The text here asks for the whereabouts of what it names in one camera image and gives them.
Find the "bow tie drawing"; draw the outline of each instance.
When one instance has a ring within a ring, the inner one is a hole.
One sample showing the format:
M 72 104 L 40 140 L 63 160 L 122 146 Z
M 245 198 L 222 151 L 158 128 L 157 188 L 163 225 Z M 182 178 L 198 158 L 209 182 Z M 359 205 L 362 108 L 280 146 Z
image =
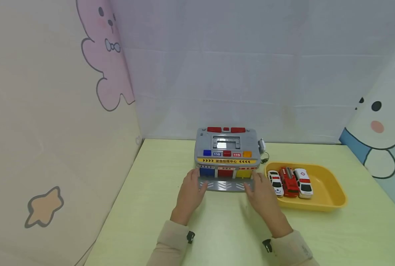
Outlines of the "bow tie drawing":
M 115 50 L 118 53 L 120 53 L 120 45 L 117 42 L 112 44 L 111 42 L 109 42 L 108 39 L 105 39 L 104 44 L 106 45 L 106 50 L 108 50 L 108 51 Z

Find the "black eye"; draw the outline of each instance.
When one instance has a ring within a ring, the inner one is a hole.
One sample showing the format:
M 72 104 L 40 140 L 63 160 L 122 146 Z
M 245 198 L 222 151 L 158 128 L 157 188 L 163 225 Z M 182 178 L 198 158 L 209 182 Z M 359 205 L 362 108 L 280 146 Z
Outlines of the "black eye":
M 380 101 L 376 101 L 372 103 L 372 110 L 375 112 L 379 111 L 381 107 L 382 107 L 382 103 Z

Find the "wall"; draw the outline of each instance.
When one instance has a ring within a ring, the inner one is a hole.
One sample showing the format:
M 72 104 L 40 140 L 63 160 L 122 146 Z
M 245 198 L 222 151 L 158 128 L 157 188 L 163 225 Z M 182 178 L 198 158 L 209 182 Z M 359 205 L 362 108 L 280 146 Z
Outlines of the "wall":
M 144 137 L 336 143 L 395 50 L 395 0 L 111 0 Z
M 113 13 L 83 4 L 0 0 L 3 266 L 82 265 L 141 142 Z
M 359 101 L 341 142 L 356 154 L 395 202 L 395 55 Z

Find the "pink cartoon bear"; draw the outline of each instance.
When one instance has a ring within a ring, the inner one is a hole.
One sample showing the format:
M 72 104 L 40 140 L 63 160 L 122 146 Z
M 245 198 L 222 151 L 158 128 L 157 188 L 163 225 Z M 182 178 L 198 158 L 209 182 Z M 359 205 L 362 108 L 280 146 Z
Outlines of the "pink cartoon bear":
M 127 63 L 110 1 L 76 0 L 76 6 L 88 36 L 82 40 L 82 53 L 88 64 L 103 74 L 97 82 L 100 103 L 106 111 L 116 109 L 121 95 L 127 104 L 133 103 Z

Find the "white police car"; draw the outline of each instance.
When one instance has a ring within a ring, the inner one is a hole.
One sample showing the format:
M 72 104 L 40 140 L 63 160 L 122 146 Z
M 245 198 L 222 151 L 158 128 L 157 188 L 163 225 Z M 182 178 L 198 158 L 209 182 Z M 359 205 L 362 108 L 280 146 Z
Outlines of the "white police car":
M 296 182 L 299 187 L 299 197 L 303 199 L 311 199 L 313 196 L 313 187 L 306 169 L 296 168 L 293 172 L 295 173 Z
M 283 197 L 284 191 L 282 187 L 282 181 L 280 180 L 279 172 L 270 170 L 267 172 L 268 179 L 270 179 L 271 185 L 275 189 L 276 196 Z

